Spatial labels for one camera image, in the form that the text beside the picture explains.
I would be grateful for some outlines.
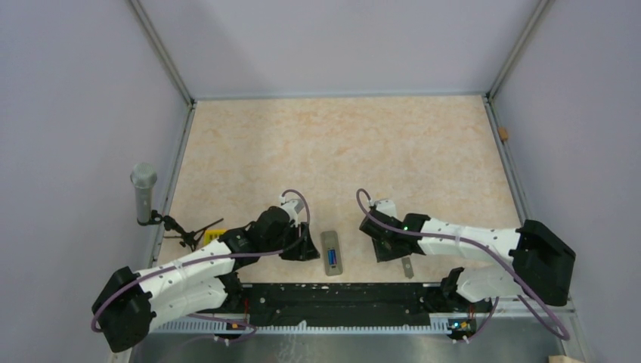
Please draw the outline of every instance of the gray wall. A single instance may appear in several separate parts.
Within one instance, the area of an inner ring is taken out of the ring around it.
[[[195,98],[485,92],[537,0],[143,0]]]
[[[559,1],[497,100],[534,217],[577,253],[598,361],[638,361],[641,2]]]
[[[129,173],[166,186],[186,110],[122,0],[4,1],[0,37],[0,360],[105,362],[91,304],[149,250]]]

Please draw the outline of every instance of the yellow object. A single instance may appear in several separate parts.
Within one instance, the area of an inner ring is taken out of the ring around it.
[[[205,231],[205,236],[203,236],[203,246],[210,244],[213,240],[222,236],[226,231],[226,229],[209,229]]]

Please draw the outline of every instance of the metal frame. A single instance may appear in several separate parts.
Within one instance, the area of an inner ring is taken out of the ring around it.
[[[167,185],[164,195],[166,196],[162,207],[159,209],[162,214],[169,212],[170,206],[172,204],[172,199],[175,192],[175,187],[178,182],[178,175],[180,172],[185,148],[187,147],[187,140],[189,138],[189,133],[191,129],[191,124],[194,120],[196,101],[191,96],[187,86],[185,85],[183,79],[178,72],[175,63],[171,59],[169,53],[167,52],[161,38],[157,34],[151,19],[147,15],[147,12],[144,10],[144,7],[140,3],[140,0],[126,0],[129,4],[136,20],[139,22],[141,29],[147,40],[150,43],[151,48],[158,57],[158,60],[163,66],[167,76],[172,81],[172,84],[181,97],[183,98],[185,104],[187,105],[187,118],[184,121],[184,129],[180,137],[178,150],[176,152],[175,159],[172,164],[172,174],[170,182]],[[550,9],[553,0],[540,0],[537,7],[534,9],[534,13],[530,16],[528,22],[525,25],[520,37],[517,39],[513,49],[509,53],[509,57],[506,59],[505,63],[501,67],[500,72],[497,75],[497,78],[492,83],[490,90],[483,96],[483,103],[485,110],[488,114],[488,119],[492,134],[497,143],[498,153],[503,164],[503,168],[506,172],[506,177],[508,181],[509,188],[512,192],[512,198],[516,206],[516,211],[521,222],[527,218],[531,218],[531,212],[528,207],[528,201],[523,191],[522,183],[519,180],[519,174],[516,170],[514,159],[512,157],[511,150],[509,149],[508,143],[504,143],[500,140],[498,135],[498,128],[500,127],[500,121],[497,116],[496,110],[494,108],[494,100],[499,95],[500,90],[502,89],[503,84],[505,83],[507,77],[510,75],[513,67],[518,63],[522,52],[527,47],[532,36],[536,32],[536,29],[540,26],[542,19],[545,14]],[[150,265],[155,265],[160,245],[163,241],[164,230],[161,227],[156,227],[155,233],[153,233],[153,249],[150,254]],[[563,342],[563,349],[566,354],[573,356],[575,358],[583,358],[585,362],[592,361],[592,355],[590,354],[590,348],[586,344],[586,340],[581,330],[581,326],[576,316],[576,311],[574,310],[574,304],[571,299],[568,301],[568,305],[563,308],[554,309],[555,312],[559,313],[560,318],[568,326],[568,329],[572,332],[573,340],[570,342]],[[456,317],[456,315],[447,315],[448,317]],[[524,311],[524,307],[520,302],[510,302],[502,301],[500,308],[497,312],[497,317],[504,318],[523,318],[525,316],[530,316],[529,312]],[[111,355],[108,362],[124,362],[129,360],[131,350],[127,352],[120,353],[118,355]]]

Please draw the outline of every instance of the beige table surface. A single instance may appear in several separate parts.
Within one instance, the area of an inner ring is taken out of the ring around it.
[[[480,96],[311,98],[198,102],[171,216],[188,231],[224,217],[219,228],[258,218],[287,188],[311,209],[311,236],[335,230],[344,273],[327,277],[322,259],[263,257],[239,270],[242,282],[440,281],[452,256],[418,256],[408,280],[400,260],[376,263],[357,188],[392,198],[399,216],[425,213],[478,227],[519,220]],[[163,242],[159,263],[187,254]]]

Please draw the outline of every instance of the small gray rectangular object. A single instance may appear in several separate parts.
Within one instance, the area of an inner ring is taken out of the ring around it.
[[[342,258],[340,254],[339,235],[336,231],[320,233],[320,246],[323,248],[323,261],[325,261],[325,275],[335,276],[342,274]]]

